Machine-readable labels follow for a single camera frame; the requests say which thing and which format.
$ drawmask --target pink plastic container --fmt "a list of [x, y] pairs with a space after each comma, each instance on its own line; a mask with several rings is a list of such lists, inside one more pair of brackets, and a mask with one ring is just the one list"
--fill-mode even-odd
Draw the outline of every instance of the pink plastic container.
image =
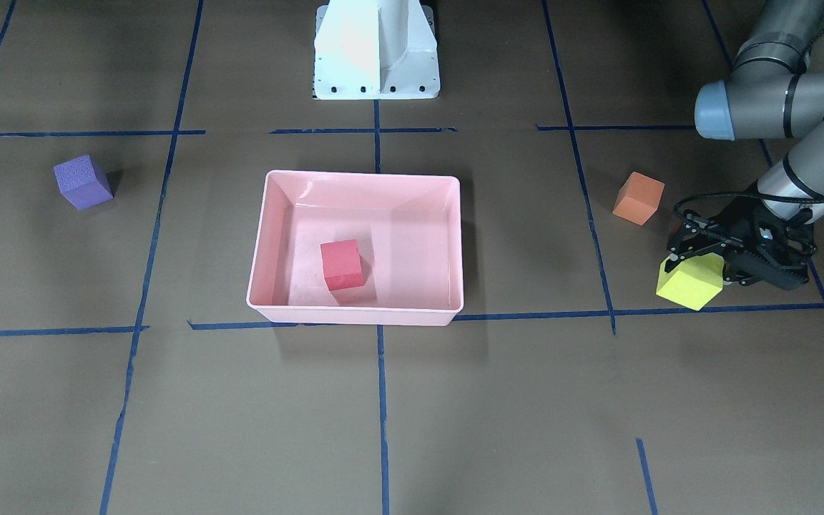
[[[320, 244], [347, 239], [366, 282], [329, 291]], [[246, 301], [272, 322], [448, 325], [462, 268], [455, 177], [273, 170]]]

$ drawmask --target cube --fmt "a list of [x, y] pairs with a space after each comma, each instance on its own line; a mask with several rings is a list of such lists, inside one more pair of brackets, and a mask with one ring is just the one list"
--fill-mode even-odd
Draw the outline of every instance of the cube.
[[54, 166], [53, 172], [59, 192], [79, 211], [114, 198], [104, 170], [87, 154]]
[[700, 310], [723, 290], [723, 257], [717, 254], [691, 257], [668, 274], [664, 273], [666, 264], [666, 260], [660, 264], [657, 296]]
[[330, 291], [363, 286], [358, 241], [348, 239], [320, 245], [323, 252], [323, 278]]
[[644, 225], [660, 207], [664, 183], [638, 172], [632, 172], [615, 198], [612, 214], [638, 225]]

